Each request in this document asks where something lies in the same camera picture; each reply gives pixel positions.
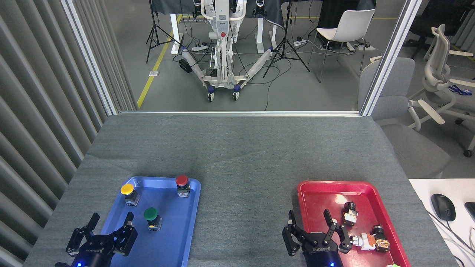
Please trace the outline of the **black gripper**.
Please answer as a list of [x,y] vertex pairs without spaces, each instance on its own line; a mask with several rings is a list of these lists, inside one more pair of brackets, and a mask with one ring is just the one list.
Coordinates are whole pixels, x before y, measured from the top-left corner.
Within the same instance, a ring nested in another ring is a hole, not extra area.
[[[310,236],[317,241],[317,244],[315,244],[309,241],[307,233],[296,225],[294,212],[292,210],[289,211],[287,226],[282,231],[287,253],[290,256],[295,256],[299,248],[302,248],[308,267],[339,267],[339,252],[347,254],[352,249],[352,241],[346,226],[334,222],[327,208],[324,210],[323,215],[329,228],[327,233],[310,233]],[[331,239],[334,232],[340,238],[339,245]]]
[[[132,225],[132,212],[127,213],[124,225],[109,235],[93,235],[99,219],[100,215],[95,212],[86,226],[73,230],[66,246],[66,253],[74,257],[73,267],[110,267],[114,254],[127,257],[132,250],[138,235]],[[81,245],[84,237],[87,241]]]

